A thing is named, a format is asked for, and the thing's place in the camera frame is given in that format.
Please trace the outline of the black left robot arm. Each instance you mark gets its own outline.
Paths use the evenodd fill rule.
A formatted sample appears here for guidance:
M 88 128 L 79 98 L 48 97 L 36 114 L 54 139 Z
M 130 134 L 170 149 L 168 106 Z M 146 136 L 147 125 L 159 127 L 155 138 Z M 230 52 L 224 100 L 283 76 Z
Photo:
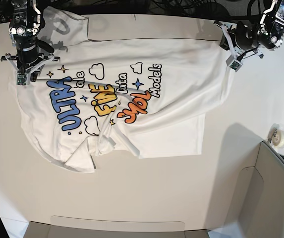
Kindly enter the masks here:
M 275 50 L 283 43 L 284 34 L 284 0 L 271 1 L 270 7 L 263 11 L 251 25 L 239 21 L 236 26 L 215 21 L 223 36 L 220 47 L 230 51 L 227 65 L 239 70 L 243 60 L 249 56 L 263 58 L 262 48 Z

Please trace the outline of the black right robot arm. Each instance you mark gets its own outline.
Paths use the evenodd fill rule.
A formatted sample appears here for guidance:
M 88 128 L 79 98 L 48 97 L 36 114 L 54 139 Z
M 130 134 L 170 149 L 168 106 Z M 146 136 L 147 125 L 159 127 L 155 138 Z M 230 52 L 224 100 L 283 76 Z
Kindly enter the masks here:
M 8 61 L 16 71 L 16 84 L 29 85 L 37 80 L 41 68 L 50 61 L 60 61 L 54 48 L 39 40 L 38 35 L 45 27 L 44 9 L 49 0 L 12 0 L 13 16 L 8 32 L 16 55 L 5 54 L 1 61 Z

